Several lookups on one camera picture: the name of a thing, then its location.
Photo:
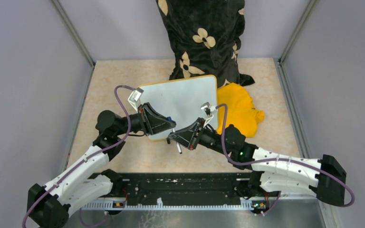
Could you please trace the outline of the white marker pen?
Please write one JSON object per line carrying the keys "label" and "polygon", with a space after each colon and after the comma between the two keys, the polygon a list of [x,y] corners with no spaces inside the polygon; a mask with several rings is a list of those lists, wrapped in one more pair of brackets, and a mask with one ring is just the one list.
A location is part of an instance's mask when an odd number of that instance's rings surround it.
{"label": "white marker pen", "polygon": [[181,144],[180,144],[180,143],[178,143],[178,142],[176,142],[176,146],[177,146],[178,153],[179,153],[179,154],[182,154],[182,153],[183,153],[183,151],[182,151]]}

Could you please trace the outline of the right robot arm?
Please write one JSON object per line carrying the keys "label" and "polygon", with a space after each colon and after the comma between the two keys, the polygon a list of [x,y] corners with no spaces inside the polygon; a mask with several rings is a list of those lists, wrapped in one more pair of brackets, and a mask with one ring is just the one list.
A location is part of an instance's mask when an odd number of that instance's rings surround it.
{"label": "right robot arm", "polygon": [[232,124],[218,134],[198,118],[193,124],[168,135],[169,140],[188,150],[198,145],[226,156],[238,169],[255,172],[249,191],[255,196],[264,192],[296,192],[316,197],[337,207],[345,202],[347,173],[335,157],[324,154],[321,159],[291,157],[268,151],[245,141],[245,136]]}

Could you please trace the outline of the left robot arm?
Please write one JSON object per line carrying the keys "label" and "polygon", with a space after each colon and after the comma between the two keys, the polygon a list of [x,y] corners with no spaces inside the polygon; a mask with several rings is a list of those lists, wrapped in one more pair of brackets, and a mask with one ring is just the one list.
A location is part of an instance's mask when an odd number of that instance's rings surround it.
{"label": "left robot arm", "polygon": [[94,171],[120,153],[130,132],[154,135],[175,126],[175,121],[156,112],[149,103],[140,105],[137,113],[124,117],[109,110],[102,111],[96,124],[98,137],[88,150],[51,181],[34,184],[29,189],[22,226],[25,227],[30,218],[41,228],[62,228],[89,202],[107,194],[119,196],[124,189],[121,176],[106,170],[91,178]]}

